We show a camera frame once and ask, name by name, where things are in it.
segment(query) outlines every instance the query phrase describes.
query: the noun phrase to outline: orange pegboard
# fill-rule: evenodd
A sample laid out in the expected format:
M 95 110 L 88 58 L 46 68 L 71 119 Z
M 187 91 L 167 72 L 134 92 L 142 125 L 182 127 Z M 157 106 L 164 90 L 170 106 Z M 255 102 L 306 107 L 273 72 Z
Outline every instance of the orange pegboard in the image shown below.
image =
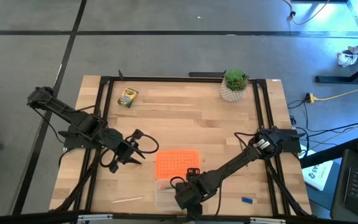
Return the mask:
M 187 168 L 200 169 L 200 155 L 196 150 L 158 151 L 155 155 L 155 178 L 171 179 L 182 177 L 186 179 Z

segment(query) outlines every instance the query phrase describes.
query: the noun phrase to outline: yellow cable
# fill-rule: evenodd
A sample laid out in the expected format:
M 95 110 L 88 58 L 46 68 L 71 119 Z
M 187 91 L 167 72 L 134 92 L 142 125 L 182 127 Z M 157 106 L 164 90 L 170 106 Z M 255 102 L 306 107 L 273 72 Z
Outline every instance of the yellow cable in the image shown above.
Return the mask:
M 347 95 L 347 94 L 350 94 L 350 93 L 354 93 L 354 92 L 356 92 L 356 91 L 358 91 L 358 89 L 357 89 L 357 90 L 348 91 L 348 92 L 346 92 L 346 93 L 342 93 L 342 94 L 339 94 L 339 95 L 336 95 L 336 96 L 328 97 L 328 98 L 317 98 L 317 97 L 314 96 L 313 99 L 314 99 L 315 101 L 316 101 L 316 100 L 319 100 L 319 101 L 331 100 L 331 99 L 335 99 L 335 98 L 340 97 L 340 96 L 344 96 L 344 95 Z

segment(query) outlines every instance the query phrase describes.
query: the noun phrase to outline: desk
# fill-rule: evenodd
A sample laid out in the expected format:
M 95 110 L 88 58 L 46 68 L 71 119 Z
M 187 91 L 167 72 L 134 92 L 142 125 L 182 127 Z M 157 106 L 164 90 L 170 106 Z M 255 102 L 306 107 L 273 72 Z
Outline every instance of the desk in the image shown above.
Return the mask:
M 93 105 L 98 93 L 100 76 L 84 76 L 76 108 Z M 267 80 L 273 120 L 279 128 L 291 128 L 282 84 L 279 80 Z M 120 131 L 124 137 L 138 128 L 153 136 L 160 143 L 160 150 L 192 149 L 200 152 L 201 171 L 217 169 L 240 153 L 235 131 L 254 133 L 258 128 L 254 92 L 251 85 L 243 99 L 228 103 L 220 98 L 220 83 L 200 82 L 135 82 L 115 81 L 109 105 L 109 127 Z M 131 108 L 117 104 L 125 88 L 139 91 Z M 265 107 L 262 107 L 267 118 Z M 151 150 L 148 139 L 139 141 L 139 148 Z M 75 149 L 65 155 L 58 173 L 50 208 L 56 208 L 77 184 L 84 150 Z M 142 165 L 120 165 L 117 173 L 99 167 L 92 201 L 92 212 L 141 213 L 141 214 L 185 214 L 184 212 L 160 211 L 154 208 L 154 163 L 155 154 L 146 154 L 146 160 L 133 155 Z M 104 160 L 111 160 L 106 154 Z M 296 201 L 311 213 L 300 163 L 294 155 L 282 153 L 285 183 Z M 88 187 L 83 191 L 80 208 L 85 207 Z M 278 209 L 282 213 L 279 189 L 275 189 Z M 143 196 L 142 200 L 112 203 L 113 200 Z M 254 199 L 250 205 L 241 202 L 241 197 Z M 203 215 L 214 215 L 218 195 L 203 203 Z M 267 177 L 263 161 L 255 161 L 237 171 L 223 182 L 220 215 L 272 216 Z

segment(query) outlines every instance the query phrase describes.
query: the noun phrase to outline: blue block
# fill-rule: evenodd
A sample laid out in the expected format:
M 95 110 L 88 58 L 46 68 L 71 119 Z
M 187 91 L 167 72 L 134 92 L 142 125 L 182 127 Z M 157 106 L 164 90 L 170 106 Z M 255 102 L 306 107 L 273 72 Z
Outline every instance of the blue block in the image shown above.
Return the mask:
M 241 200 L 242 200 L 242 202 L 252 204 L 252 199 L 251 198 L 242 197 Z

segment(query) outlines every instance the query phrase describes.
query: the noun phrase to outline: white plant pot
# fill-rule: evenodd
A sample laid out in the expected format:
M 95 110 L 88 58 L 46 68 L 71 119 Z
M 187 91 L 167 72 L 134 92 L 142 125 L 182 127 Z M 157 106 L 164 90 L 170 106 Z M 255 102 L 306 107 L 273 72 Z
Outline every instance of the white plant pot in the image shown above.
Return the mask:
M 246 89 L 233 91 L 226 86 L 226 81 L 223 79 L 221 84 L 220 94 L 221 97 L 227 102 L 236 102 L 242 98 Z

